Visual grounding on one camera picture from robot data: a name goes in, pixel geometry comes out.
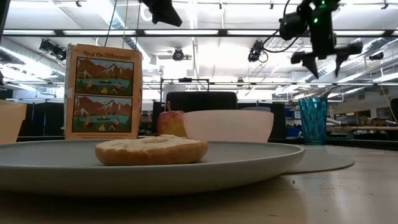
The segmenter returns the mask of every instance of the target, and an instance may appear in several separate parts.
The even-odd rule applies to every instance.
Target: apple
[[[157,120],[157,132],[159,134],[187,137],[182,118],[184,113],[184,111],[172,111],[170,109],[170,102],[168,101],[166,110],[161,112]]]

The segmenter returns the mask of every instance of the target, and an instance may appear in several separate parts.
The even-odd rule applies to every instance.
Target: bowl
[[[188,138],[218,142],[266,143],[274,114],[251,110],[194,111],[183,115]]]

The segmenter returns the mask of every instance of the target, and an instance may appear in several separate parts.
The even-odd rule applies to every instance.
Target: blue glass
[[[304,141],[308,145],[325,145],[328,98],[305,98],[298,101]]]

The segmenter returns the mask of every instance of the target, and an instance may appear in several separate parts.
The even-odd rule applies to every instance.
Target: table
[[[351,156],[355,165],[179,197],[78,199],[1,192],[0,223],[397,223],[398,152],[315,148]]]

